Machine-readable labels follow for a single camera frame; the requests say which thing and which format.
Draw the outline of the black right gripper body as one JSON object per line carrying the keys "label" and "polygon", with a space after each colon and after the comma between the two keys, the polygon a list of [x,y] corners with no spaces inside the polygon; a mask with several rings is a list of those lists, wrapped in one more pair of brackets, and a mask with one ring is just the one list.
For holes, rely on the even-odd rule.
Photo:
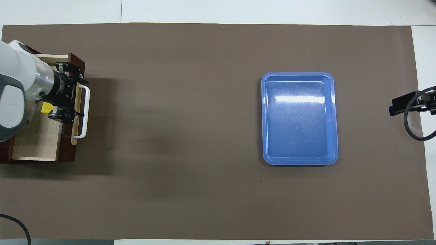
{"label": "black right gripper body", "polygon": [[436,114],[436,91],[426,92],[422,95],[425,111]]}

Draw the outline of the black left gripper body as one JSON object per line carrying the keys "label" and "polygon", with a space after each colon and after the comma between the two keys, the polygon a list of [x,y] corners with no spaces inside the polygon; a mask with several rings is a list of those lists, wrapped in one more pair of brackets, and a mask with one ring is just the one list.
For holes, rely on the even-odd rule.
{"label": "black left gripper body", "polygon": [[43,95],[43,102],[50,103],[55,107],[73,107],[72,93],[73,87],[77,83],[77,74],[67,76],[53,70],[53,87],[48,94]]}

